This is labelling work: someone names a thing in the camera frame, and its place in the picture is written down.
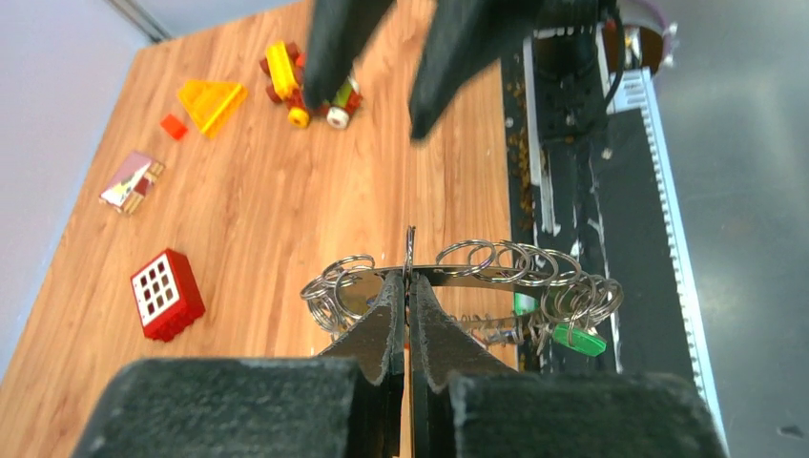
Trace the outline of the large grey toothed keyring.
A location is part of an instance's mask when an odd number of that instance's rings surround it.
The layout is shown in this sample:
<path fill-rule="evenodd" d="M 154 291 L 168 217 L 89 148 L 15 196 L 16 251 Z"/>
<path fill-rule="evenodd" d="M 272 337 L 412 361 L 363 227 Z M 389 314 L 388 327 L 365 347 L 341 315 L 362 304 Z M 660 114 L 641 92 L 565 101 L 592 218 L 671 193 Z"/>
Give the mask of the large grey toothed keyring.
<path fill-rule="evenodd" d="M 357 254 L 325 267 L 300 292 L 316 324 L 337 338 L 369 313 L 387 277 L 400 274 L 406 282 L 422 277 L 442 299 L 473 301 L 445 312 L 481 346 L 521 345 L 541 355 L 549 344 L 563 346 L 551 337 L 559 323 L 594 328 L 606 340 L 597 328 L 624 301 L 618 281 L 586 272 L 562 251 L 511 240 L 463 239 L 441 250 L 432 263 L 418 265 L 414 244 L 410 227 L 401 266 L 381 267 L 371 255 Z M 534 297 L 537 310 L 516 315 L 514 293 Z"/>

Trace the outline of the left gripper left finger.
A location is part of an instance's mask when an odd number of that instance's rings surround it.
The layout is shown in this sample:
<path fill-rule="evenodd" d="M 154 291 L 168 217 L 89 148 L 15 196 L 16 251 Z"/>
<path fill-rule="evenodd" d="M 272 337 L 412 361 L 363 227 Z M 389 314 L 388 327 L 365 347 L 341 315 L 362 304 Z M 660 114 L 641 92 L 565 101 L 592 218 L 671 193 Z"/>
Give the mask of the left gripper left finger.
<path fill-rule="evenodd" d="M 405 283 L 310 358 L 151 358 L 122 367 L 77 457 L 394 457 L 404 392 Z"/>

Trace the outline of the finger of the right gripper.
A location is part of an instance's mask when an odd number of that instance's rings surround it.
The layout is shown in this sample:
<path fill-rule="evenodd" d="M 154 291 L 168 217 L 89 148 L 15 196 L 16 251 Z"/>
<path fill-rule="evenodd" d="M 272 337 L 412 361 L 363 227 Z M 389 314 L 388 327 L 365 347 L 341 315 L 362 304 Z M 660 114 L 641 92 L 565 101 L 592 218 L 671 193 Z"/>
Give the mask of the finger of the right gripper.
<path fill-rule="evenodd" d="M 543 7 L 542 1 L 439 1 L 409 98 L 410 137 L 427 138 L 459 89 L 529 35 Z"/>
<path fill-rule="evenodd" d="M 309 109 L 336 95 L 391 0 L 317 0 L 309 28 L 303 100 Z"/>

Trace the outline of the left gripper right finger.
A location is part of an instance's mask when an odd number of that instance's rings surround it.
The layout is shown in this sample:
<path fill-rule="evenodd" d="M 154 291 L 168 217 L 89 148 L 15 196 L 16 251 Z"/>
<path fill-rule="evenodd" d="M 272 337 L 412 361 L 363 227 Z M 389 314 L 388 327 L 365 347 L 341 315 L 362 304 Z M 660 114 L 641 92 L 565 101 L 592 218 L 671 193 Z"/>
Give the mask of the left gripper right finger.
<path fill-rule="evenodd" d="M 474 342 L 428 279 L 409 287 L 418 457 L 721 457 L 711 415 L 666 374 L 520 373 Z"/>

